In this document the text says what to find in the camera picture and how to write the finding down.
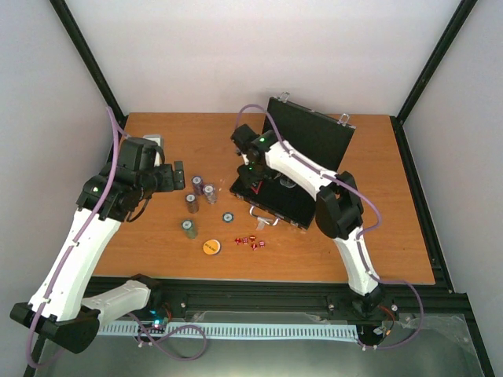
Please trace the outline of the triangular all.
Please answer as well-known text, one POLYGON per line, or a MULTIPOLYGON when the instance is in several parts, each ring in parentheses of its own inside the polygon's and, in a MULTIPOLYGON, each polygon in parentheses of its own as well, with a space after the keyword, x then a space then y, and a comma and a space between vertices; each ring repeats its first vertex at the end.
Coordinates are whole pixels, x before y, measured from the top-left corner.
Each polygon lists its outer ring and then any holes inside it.
POLYGON ((258 194, 259 194, 259 192, 260 192, 260 189, 261 189, 262 185, 263 185, 263 182, 262 182, 262 181, 260 181, 260 182, 256 182, 256 183, 254 183, 254 184, 251 186, 251 190, 252 190, 252 191, 253 191, 256 195, 258 195, 258 194))

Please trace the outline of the single blue poker chip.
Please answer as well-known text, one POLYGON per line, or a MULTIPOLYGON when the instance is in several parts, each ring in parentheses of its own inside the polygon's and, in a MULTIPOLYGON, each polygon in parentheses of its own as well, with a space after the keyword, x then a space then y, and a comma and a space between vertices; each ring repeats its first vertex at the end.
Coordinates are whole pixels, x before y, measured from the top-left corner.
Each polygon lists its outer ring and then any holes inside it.
POLYGON ((232 221, 233 221, 233 219, 234 219, 234 216, 233 216, 233 214, 232 214, 232 213, 230 213, 230 212, 226 212, 226 213, 224 213, 224 214, 222 215, 222 220, 223 220, 224 222, 226 222, 226 223, 230 223, 230 222, 232 222, 232 221))

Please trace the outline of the black poker set case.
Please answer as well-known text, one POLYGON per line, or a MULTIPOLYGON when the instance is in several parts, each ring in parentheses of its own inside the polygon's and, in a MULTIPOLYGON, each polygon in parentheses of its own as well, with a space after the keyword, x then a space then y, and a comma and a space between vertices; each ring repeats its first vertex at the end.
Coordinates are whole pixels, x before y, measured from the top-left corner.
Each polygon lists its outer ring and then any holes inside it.
POLYGON ((355 179, 338 171, 355 132, 350 116, 334 119, 289 101, 288 93, 256 109, 265 115, 262 132, 237 119, 231 135, 244 162, 230 191, 300 229, 317 222, 333 236, 361 224, 362 202, 348 190, 355 179))

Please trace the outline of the clear round dealer button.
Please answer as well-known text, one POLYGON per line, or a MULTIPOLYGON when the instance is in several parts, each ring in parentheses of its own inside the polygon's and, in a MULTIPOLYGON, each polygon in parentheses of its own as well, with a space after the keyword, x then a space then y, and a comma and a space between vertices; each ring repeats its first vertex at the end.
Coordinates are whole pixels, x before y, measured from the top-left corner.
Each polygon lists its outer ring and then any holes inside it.
POLYGON ((280 178, 280 183, 281 183, 281 185, 283 185, 284 187, 286 187, 288 189, 291 189, 296 186, 296 183, 287 177, 280 178))

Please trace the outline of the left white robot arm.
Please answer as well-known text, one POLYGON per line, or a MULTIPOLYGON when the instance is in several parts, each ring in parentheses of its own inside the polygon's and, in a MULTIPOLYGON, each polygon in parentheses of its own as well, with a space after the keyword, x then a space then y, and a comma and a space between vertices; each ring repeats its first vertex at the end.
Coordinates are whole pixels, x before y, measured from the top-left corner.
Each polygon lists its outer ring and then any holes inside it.
POLYGON ((91 275, 123 223, 143 215, 152 196, 185 187, 183 164, 166 163, 160 135, 129 137, 101 172, 83 186, 64 246, 28 302, 12 320, 72 353, 81 353, 99 330, 129 312, 155 316, 163 307, 160 283, 137 274, 105 293, 84 296, 91 275))

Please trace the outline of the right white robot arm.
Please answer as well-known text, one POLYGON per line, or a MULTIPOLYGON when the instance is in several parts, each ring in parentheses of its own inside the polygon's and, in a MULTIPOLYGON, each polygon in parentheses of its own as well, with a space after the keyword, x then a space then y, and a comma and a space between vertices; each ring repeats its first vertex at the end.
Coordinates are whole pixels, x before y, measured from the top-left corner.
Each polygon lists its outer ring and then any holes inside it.
POLYGON ((244 124, 230 139, 244 160, 237 172, 246 188, 256 189, 260 182, 283 174, 313 198, 316 224, 337 246, 347 271, 351 308, 363 318, 370 317, 384 293, 365 245, 362 203, 366 198, 354 177, 315 163, 276 131, 259 135, 244 124))

